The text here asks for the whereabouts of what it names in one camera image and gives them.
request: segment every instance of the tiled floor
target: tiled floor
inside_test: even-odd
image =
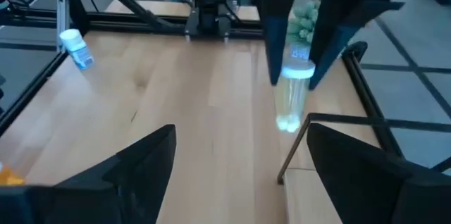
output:
[[[94,1],[99,10],[103,11],[112,0]],[[307,1],[295,0],[295,5],[302,5]],[[364,76],[385,117],[451,124],[451,118],[444,112],[443,104],[439,104],[437,98],[429,92],[432,86],[443,100],[451,103],[451,74],[426,73],[424,79],[420,80],[418,74],[409,72],[413,70],[413,61],[413,64],[420,67],[449,68],[451,73],[451,7],[440,6],[434,0],[396,1],[404,1],[406,4],[400,11],[384,13],[381,19],[411,59],[406,60],[405,54],[400,53],[400,48],[393,44],[393,40],[388,38],[380,25],[372,21],[352,39],[364,40],[369,44],[362,64],[378,66],[378,70],[363,69]],[[94,11],[89,0],[82,2],[87,11]],[[32,7],[55,9],[55,5],[55,0],[37,0]],[[19,27],[0,30],[0,42],[54,45],[55,39],[55,30]],[[51,52],[35,52],[32,56],[29,51],[19,55],[16,53],[6,49],[0,51],[8,59],[14,58],[11,63],[16,63],[21,68],[32,63],[45,63],[54,56]],[[398,70],[384,66],[397,66]],[[28,72],[34,72],[34,69],[28,69]],[[25,75],[7,75],[6,79],[9,83],[5,87],[10,89],[11,95],[19,94],[31,81]],[[431,82],[428,88],[425,87],[425,79]],[[7,106],[11,100],[12,97],[6,97],[0,101],[0,106]],[[405,157],[420,165],[432,167],[451,156],[449,134],[400,129],[394,129],[393,134]]]

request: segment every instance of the wooden tabletop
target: wooden tabletop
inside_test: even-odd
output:
[[[187,13],[183,4],[141,4]],[[109,10],[126,12],[118,2]],[[240,17],[258,18],[254,8],[242,10]],[[52,185],[173,123],[178,148],[160,223],[285,222],[275,179],[295,135],[276,128],[262,41],[113,32],[85,40],[95,65],[80,71],[71,58],[62,63],[0,138],[0,161],[28,183]],[[341,60],[305,110],[365,116]],[[369,127],[332,127],[378,145]],[[292,167],[314,168],[306,151]]]

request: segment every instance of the clear plastic cup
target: clear plastic cup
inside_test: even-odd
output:
[[[305,97],[314,72],[315,64],[310,60],[294,57],[284,59],[275,89],[279,130],[295,132],[301,126]]]

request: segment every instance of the orange object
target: orange object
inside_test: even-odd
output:
[[[0,186],[1,185],[24,185],[25,180],[20,178],[9,168],[0,163]]]

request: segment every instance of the green plant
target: green plant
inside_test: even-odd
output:
[[[287,43],[310,45],[313,39],[320,1],[309,1],[304,7],[295,7],[295,17],[289,19]]]

